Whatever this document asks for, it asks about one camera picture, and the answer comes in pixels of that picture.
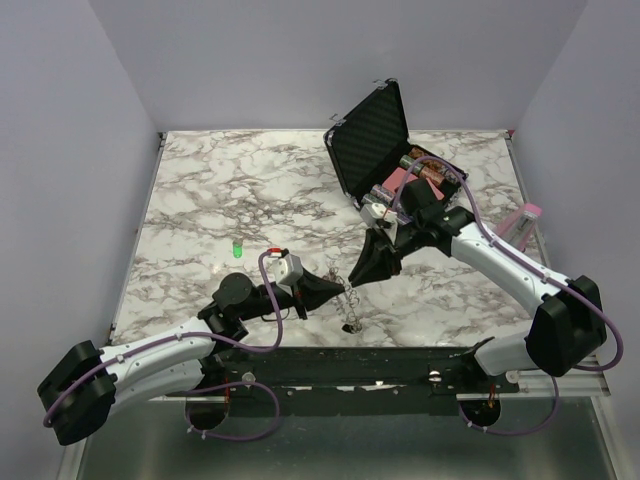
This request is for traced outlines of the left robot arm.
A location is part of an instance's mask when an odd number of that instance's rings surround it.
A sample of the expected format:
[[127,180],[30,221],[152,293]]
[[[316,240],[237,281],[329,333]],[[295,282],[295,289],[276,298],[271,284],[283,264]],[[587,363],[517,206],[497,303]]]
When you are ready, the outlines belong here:
[[288,309],[305,318],[344,291],[310,272],[284,286],[257,286],[243,273],[229,274],[211,303],[163,334],[117,346],[98,348],[87,340],[71,347],[37,388],[43,424],[68,446],[95,433],[128,400],[193,388],[212,394],[222,372],[204,359],[240,347],[248,334],[244,321]]

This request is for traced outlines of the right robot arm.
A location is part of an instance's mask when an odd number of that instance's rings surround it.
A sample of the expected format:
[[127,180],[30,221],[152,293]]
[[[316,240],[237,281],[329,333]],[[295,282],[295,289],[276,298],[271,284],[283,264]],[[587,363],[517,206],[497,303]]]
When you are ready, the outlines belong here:
[[591,279],[569,279],[532,261],[492,234],[473,212],[462,206],[445,208],[423,180],[408,183],[400,203],[412,218],[405,225],[383,204],[361,207],[367,230],[349,275],[352,286],[396,276],[406,256],[433,247],[483,274],[532,318],[528,331],[473,348],[473,359],[459,370],[467,389],[483,391],[496,376],[514,370],[539,369],[560,377],[605,342],[600,293]]

